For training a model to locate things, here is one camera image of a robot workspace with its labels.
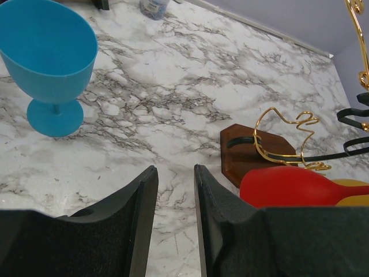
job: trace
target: brown wooden block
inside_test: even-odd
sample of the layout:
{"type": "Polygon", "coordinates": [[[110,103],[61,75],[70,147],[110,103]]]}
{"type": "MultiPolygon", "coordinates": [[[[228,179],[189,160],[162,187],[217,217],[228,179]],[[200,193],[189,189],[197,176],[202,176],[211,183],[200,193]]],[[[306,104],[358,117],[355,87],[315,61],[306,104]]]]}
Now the brown wooden block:
{"type": "MultiPolygon", "coordinates": [[[[237,188],[240,187],[243,177],[252,169],[283,166],[265,160],[253,144],[240,144],[227,148],[226,144],[236,137],[252,136],[254,128],[234,124],[220,132],[221,172],[237,188]]],[[[295,155],[296,151],[286,139],[275,134],[258,131],[263,148],[276,154],[295,155]]]]}

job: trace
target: marble countertop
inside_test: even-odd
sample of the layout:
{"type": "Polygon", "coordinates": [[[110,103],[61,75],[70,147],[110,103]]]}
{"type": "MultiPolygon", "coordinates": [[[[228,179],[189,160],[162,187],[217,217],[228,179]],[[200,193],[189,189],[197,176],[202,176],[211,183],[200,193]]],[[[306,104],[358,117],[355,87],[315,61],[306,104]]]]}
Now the marble countertop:
{"type": "MultiPolygon", "coordinates": [[[[332,61],[189,3],[171,1],[152,21],[138,0],[110,1],[109,12],[70,5],[99,40],[94,73],[80,96],[85,118],[66,138],[27,122],[30,98],[0,61],[0,208],[59,216],[91,205],[154,164],[160,186],[147,276],[200,276],[193,167],[220,172],[219,132],[254,126],[275,106],[287,118],[321,118],[307,155],[342,151],[358,137],[336,120],[349,107],[332,61]]],[[[268,116],[261,130],[299,147],[304,134],[268,116]]],[[[332,161],[329,178],[367,181],[363,157],[332,161]]]]}

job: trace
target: clear plastic bottle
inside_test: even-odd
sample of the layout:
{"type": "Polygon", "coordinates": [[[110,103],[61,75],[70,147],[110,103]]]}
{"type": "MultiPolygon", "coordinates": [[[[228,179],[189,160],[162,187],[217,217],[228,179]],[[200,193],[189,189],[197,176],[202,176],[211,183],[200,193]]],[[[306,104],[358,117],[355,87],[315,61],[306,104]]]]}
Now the clear plastic bottle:
{"type": "Polygon", "coordinates": [[[141,12],[147,17],[162,19],[170,0],[140,0],[141,12]]]}

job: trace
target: red plastic object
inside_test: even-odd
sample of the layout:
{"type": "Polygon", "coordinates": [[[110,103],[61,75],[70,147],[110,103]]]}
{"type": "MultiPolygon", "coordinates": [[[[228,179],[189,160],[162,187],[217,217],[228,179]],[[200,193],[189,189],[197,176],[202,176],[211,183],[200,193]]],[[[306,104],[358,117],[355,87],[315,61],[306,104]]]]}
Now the red plastic object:
{"type": "Polygon", "coordinates": [[[256,208],[333,206],[349,196],[369,194],[369,186],[341,186],[301,167],[278,166],[249,171],[240,198],[256,208]]]}

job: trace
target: curled gold wire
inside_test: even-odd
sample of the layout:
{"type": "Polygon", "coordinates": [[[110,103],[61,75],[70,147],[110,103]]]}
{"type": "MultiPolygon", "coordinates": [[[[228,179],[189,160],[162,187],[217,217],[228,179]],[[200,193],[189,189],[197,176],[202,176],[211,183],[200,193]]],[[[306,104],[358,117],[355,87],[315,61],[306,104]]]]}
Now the curled gold wire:
{"type": "Polygon", "coordinates": [[[360,48],[362,50],[363,63],[364,63],[364,71],[359,72],[359,82],[363,88],[369,91],[369,61],[368,61],[368,52],[365,44],[365,39],[363,35],[363,31],[360,27],[360,24],[357,20],[356,14],[364,13],[364,2],[363,0],[345,0],[346,7],[351,16],[352,22],[356,28],[357,38],[359,39],[360,48]]]}
{"type": "Polygon", "coordinates": [[[257,120],[257,123],[255,124],[255,128],[254,128],[254,133],[253,133],[253,137],[254,137],[254,145],[257,149],[257,151],[259,152],[259,154],[266,160],[270,161],[270,162],[274,162],[274,163],[282,163],[284,165],[290,166],[292,164],[299,164],[299,163],[303,163],[304,164],[304,168],[308,169],[308,170],[316,170],[316,171],[322,171],[322,170],[328,170],[331,169],[331,166],[325,165],[323,162],[313,162],[313,163],[306,163],[305,159],[304,159],[304,147],[306,145],[307,140],[313,136],[315,134],[314,131],[312,130],[308,130],[308,129],[304,129],[301,126],[302,125],[313,125],[316,124],[320,121],[319,118],[314,117],[313,113],[310,111],[303,111],[302,113],[300,113],[297,117],[296,117],[296,121],[289,121],[287,119],[285,119],[285,117],[278,111],[278,109],[276,109],[275,107],[271,107],[269,109],[267,109],[264,113],[262,113],[262,115],[259,117],[259,119],[257,120]],[[270,111],[274,111],[285,123],[287,124],[293,124],[293,125],[297,125],[296,128],[297,130],[303,131],[303,132],[308,132],[309,135],[307,136],[307,138],[303,141],[302,145],[301,145],[301,149],[300,155],[286,155],[286,154],[276,154],[276,153],[271,153],[268,152],[266,150],[264,150],[262,148],[262,145],[259,144],[258,139],[261,139],[260,136],[258,135],[257,131],[258,131],[258,127],[259,124],[261,122],[261,120],[263,119],[263,117],[270,111]],[[308,117],[306,119],[302,119],[299,120],[303,115],[308,115],[308,117]],[[279,157],[294,157],[294,158],[301,158],[301,162],[286,162],[283,159],[274,159],[271,158],[269,155],[273,155],[273,156],[279,156],[279,157]]]}

